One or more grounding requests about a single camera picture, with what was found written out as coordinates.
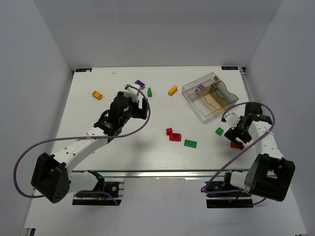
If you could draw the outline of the purple rounded lego brick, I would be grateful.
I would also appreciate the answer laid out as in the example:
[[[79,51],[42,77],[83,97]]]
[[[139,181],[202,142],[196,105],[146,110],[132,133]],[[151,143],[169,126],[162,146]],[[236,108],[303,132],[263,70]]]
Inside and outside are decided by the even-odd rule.
[[[205,86],[203,84],[199,84],[196,89],[195,89],[195,92],[200,92],[202,91],[203,89],[205,89]]]

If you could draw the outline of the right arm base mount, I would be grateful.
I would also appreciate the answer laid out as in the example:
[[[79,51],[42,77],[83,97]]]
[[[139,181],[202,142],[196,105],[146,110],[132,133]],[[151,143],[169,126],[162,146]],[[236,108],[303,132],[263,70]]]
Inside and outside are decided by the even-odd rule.
[[[229,181],[231,173],[225,172],[223,176],[217,176],[207,188],[201,188],[201,192],[206,194],[207,209],[230,209],[230,208],[252,208],[253,201],[251,195],[238,191]]]

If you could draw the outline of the small green lego brick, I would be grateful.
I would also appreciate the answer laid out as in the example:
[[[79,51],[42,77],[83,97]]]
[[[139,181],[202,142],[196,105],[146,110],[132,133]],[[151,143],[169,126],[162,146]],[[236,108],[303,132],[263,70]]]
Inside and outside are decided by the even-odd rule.
[[[221,127],[218,127],[215,131],[216,134],[218,134],[219,136],[221,136],[224,133],[224,130]]]

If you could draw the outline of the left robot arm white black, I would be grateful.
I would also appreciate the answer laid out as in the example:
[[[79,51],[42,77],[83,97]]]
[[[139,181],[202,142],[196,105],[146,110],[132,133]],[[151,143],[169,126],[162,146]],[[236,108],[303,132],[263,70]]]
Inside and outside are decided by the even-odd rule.
[[[52,203],[60,202],[68,193],[103,195],[105,179],[96,171],[75,173],[73,170],[96,150],[114,139],[123,138],[123,127],[131,118],[149,120],[151,108],[139,93],[118,92],[110,108],[82,138],[53,154],[43,153],[36,162],[31,185]]]

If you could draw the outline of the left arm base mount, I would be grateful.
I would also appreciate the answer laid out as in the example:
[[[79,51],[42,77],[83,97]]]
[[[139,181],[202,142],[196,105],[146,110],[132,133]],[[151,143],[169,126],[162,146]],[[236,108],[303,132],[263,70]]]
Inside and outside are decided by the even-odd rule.
[[[72,173],[70,193],[74,193],[74,206],[119,206],[125,183],[120,179],[106,179],[98,172]]]

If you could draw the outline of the green lego plate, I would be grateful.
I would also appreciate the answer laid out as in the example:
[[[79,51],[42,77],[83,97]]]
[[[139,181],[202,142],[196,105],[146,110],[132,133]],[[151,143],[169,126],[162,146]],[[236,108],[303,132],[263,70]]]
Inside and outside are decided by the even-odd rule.
[[[197,142],[185,139],[184,146],[189,147],[189,148],[196,148],[197,147]]]

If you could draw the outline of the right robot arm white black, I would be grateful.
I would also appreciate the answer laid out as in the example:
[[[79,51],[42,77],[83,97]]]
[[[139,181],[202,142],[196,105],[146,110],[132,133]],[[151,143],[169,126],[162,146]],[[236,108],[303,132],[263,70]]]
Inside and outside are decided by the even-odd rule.
[[[249,102],[244,115],[225,112],[221,120],[230,127],[224,135],[228,140],[241,150],[251,142],[257,154],[247,173],[229,171],[224,175],[224,184],[250,195],[283,201],[295,172],[295,164],[284,158],[276,144],[271,132],[273,119],[263,114],[261,104]]]

